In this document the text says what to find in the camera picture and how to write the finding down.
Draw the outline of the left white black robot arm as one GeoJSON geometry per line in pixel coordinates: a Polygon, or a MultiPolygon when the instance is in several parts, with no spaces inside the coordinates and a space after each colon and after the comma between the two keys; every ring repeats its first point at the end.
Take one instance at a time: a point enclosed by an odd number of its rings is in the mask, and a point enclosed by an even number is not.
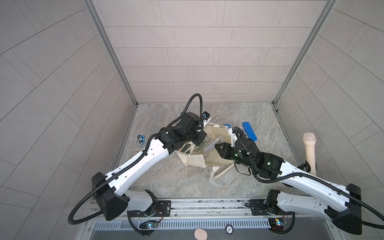
{"type": "Polygon", "coordinates": [[[175,126],[164,127],[149,138],[149,146],[129,161],[107,174],[98,172],[92,177],[93,194],[101,214],[107,221],[117,218],[132,207],[134,211],[148,212],[154,208],[155,196],[150,191],[129,192],[129,187],[147,170],[174,151],[192,142],[200,145],[206,133],[205,125],[211,116],[203,112],[199,118],[193,113],[184,113],[175,126]]]}

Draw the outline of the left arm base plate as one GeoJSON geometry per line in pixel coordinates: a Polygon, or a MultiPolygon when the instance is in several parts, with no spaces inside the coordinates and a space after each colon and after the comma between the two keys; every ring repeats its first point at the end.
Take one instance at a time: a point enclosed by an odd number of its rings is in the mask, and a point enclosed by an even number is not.
{"type": "Polygon", "coordinates": [[[158,201],[157,203],[153,203],[147,211],[128,211],[128,214],[134,218],[169,217],[171,204],[172,202],[169,200],[158,201]]]}

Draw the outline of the cream canvas tote bag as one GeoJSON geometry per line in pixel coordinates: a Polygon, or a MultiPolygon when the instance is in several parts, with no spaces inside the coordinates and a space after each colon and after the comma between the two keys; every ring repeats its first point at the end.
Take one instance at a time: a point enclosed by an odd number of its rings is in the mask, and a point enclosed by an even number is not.
{"type": "Polygon", "coordinates": [[[207,136],[199,146],[188,142],[176,153],[185,166],[212,167],[211,179],[217,179],[235,166],[234,161],[222,158],[215,149],[216,144],[232,146],[232,130],[228,126],[208,123],[204,131],[207,136]]]}

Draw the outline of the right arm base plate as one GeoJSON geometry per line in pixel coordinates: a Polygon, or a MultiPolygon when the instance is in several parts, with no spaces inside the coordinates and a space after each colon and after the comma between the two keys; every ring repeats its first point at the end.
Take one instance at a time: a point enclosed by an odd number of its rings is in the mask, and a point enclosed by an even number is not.
{"type": "Polygon", "coordinates": [[[250,199],[248,207],[252,211],[253,216],[282,216],[284,212],[276,207],[275,209],[265,204],[265,199],[250,199]]]}

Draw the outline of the clear slim pen case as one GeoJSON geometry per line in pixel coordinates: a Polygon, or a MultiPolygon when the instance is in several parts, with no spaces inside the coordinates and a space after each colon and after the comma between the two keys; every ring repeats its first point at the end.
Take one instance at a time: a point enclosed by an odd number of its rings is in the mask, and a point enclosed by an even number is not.
{"type": "Polygon", "coordinates": [[[204,152],[209,152],[211,151],[216,144],[220,144],[223,142],[222,137],[217,137],[214,140],[209,140],[208,142],[205,142],[203,145],[203,151],[204,152]]]}

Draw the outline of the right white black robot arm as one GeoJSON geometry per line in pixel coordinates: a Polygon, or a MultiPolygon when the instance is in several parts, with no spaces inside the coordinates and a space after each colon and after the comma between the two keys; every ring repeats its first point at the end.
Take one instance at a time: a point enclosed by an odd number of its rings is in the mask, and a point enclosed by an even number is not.
{"type": "Polygon", "coordinates": [[[268,213],[304,213],[330,220],[347,233],[362,234],[359,187],[324,181],[276,155],[261,152],[254,141],[244,136],[240,128],[232,130],[231,143],[215,144],[221,158],[248,167],[251,174],[262,183],[276,181],[306,193],[306,196],[296,196],[270,190],[264,201],[268,213]]]}

